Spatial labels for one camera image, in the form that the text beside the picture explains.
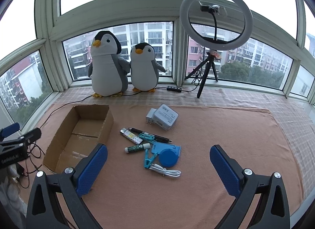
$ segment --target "cardboard box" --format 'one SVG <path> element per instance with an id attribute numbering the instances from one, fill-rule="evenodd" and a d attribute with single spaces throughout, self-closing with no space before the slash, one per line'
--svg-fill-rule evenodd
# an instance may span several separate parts
<path id="1" fill-rule="evenodd" d="M 98 143 L 106 144 L 113 122 L 108 105 L 72 107 L 53 137 L 43 165 L 56 173 L 75 167 Z"/>

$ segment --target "white usb cable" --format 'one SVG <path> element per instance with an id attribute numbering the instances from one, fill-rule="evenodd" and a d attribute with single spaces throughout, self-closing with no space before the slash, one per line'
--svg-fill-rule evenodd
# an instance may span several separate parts
<path id="1" fill-rule="evenodd" d="M 151 164 L 151 167 L 149 167 L 149 169 L 169 177 L 179 177 L 181 175 L 181 172 L 179 170 L 167 170 L 166 168 L 158 164 Z"/>

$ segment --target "floral patterned lighter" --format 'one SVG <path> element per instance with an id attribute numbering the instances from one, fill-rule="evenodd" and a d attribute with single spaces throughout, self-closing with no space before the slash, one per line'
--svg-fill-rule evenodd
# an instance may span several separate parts
<path id="1" fill-rule="evenodd" d="M 130 132 L 128 129 L 126 128 L 122 128 L 120 130 L 120 133 L 128 138 L 131 142 L 133 142 L 136 145 L 141 144 L 141 142 L 143 141 L 143 139 L 139 138 L 137 135 L 135 135 L 134 133 Z"/>

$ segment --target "penguin plush toy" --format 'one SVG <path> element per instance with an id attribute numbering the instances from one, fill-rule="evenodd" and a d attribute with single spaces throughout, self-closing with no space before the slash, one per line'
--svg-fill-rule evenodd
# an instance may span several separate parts
<path id="1" fill-rule="evenodd" d="M 121 44 L 110 31 L 100 31 L 91 46 L 92 63 L 88 76 L 92 75 L 94 97 L 122 94 L 128 88 L 127 74 L 130 65 L 121 53 Z"/>
<path id="2" fill-rule="evenodd" d="M 155 60 L 153 47 L 146 42 L 135 45 L 131 49 L 130 59 L 133 91 L 154 92 L 158 83 L 158 70 L 165 72 L 165 69 Z"/>

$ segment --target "blue gripper pad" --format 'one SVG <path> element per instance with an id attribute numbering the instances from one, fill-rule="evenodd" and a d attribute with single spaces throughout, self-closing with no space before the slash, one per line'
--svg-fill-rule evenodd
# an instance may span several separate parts
<path id="1" fill-rule="evenodd" d="M 210 149 L 210 161 L 228 194 L 237 198 L 241 194 L 239 178 L 215 146 Z"/>
<path id="2" fill-rule="evenodd" d="M 75 167 L 73 175 L 76 192 L 79 197 L 87 194 L 100 170 L 107 160 L 107 147 L 103 144 L 97 144 L 94 150 L 86 158 L 83 158 Z"/>
<path id="3" fill-rule="evenodd" d="M 1 131 L 1 136 L 3 138 L 7 138 L 8 136 L 14 134 L 15 132 L 19 131 L 19 124 L 16 122 L 10 126 L 7 126 L 5 128 L 2 129 Z"/>

